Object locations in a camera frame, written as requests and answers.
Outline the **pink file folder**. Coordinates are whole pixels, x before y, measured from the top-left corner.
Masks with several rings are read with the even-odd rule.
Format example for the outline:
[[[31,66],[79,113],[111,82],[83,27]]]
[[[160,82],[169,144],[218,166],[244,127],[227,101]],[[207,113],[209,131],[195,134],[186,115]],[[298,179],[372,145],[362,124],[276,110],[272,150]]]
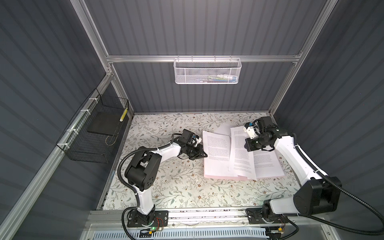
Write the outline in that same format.
[[[285,176],[274,152],[245,148],[248,135],[242,127],[230,129],[231,134],[203,132],[204,177],[224,180],[257,180]]]

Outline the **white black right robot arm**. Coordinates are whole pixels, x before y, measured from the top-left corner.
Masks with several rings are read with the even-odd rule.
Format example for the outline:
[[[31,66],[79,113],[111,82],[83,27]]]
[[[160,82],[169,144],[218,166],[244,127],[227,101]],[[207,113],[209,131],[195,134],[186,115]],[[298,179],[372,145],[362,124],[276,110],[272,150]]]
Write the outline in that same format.
[[[248,134],[245,149],[248,152],[278,151],[288,162],[300,184],[292,197],[266,200],[262,206],[265,221],[281,215],[312,216],[334,212],[339,203],[341,181],[332,177],[334,186],[327,183],[321,170],[297,143],[296,135],[276,125],[271,117],[261,117],[244,125]]]

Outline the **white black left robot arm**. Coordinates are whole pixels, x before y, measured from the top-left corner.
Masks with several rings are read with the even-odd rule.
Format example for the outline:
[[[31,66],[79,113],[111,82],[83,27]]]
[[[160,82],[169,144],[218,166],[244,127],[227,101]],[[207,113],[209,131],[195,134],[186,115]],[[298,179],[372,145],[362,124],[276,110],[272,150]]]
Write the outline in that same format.
[[[155,220],[157,211],[151,187],[162,162],[175,157],[194,161],[207,156],[202,138],[186,129],[182,133],[172,134],[170,142],[164,146],[139,147],[127,154],[118,165],[117,176],[124,186],[134,192],[137,207],[133,210],[133,220],[144,226],[149,226]]]

